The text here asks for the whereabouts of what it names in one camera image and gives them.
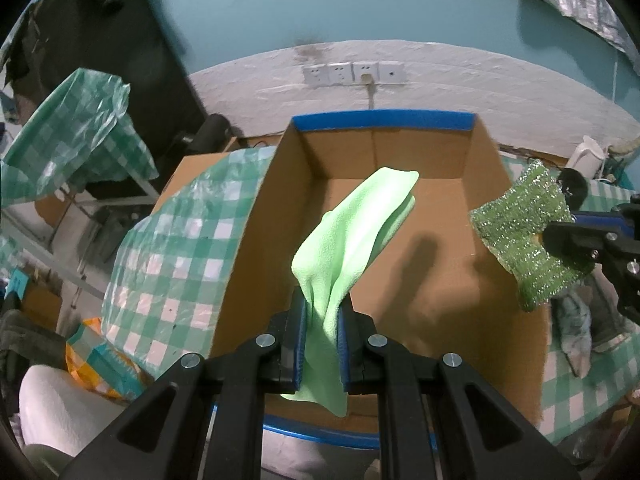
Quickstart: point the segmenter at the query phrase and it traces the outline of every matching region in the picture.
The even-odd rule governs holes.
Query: silver bolt
[[[255,338],[255,343],[262,348],[267,348],[267,346],[271,346],[276,342],[276,338],[271,334],[260,334],[257,338]]]
[[[451,368],[457,368],[462,364],[462,357],[453,352],[449,352],[443,355],[442,362]]]
[[[628,264],[626,264],[626,270],[628,270],[632,274],[637,274],[638,272],[640,272],[640,265],[635,261],[629,262]]]
[[[386,337],[384,337],[382,334],[370,335],[367,341],[369,341],[369,344],[371,346],[377,346],[377,347],[384,346],[388,342]]]
[[[193,368],[200,364],[200,356],[198,354],[185,354],[180,359],[182,368]]]

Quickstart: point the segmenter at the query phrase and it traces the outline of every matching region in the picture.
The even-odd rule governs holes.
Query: electrical outlet
[[[329,83],[332,85],[350,85],[353,83],[351,63],[329,63]]]
[[[305,83],[309,86],[329,86],[329,69],[326,65],[307,65],[302,67]]]
[[[406,83],[406,72],[404,63],[398,61],[380,61],[380,82],[383,84]]]
[[[353,79],[356,85],[366,85],[377,83],[378,62],[377,61],[356,61],[353,63]]]

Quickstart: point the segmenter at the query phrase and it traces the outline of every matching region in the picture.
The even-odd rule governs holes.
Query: blue wall
[[[437,41],[546,66],[612,97],[613,47],[540,0],[150,1],[189,73],[319,41]],[[616,101],[640,119],[638,77],[623,61],[618,85]]]

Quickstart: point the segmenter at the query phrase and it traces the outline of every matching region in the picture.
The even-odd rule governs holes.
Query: green sponge
[[[307,302],[300,390],[283,397],[322,404],[345,416],[337,352],[338,307],[414,207],[417,171],[381,168],[360,184],[302,243],[291,270]]]
[[[516,277],[526,312],[593,270],[592,262],[560,260],[542,246],[540,234],[550,221],[574,220],[558,184],[538,160],[503,196],[469,217],[482,242]]]

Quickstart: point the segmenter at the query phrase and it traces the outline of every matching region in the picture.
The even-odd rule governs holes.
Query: white plastic jug
[[[605,158],[607,156],[598,146],[598,143],[591,137],[584,136],[566,164],[566,168],[574,168],[584,178],[594,178]]]

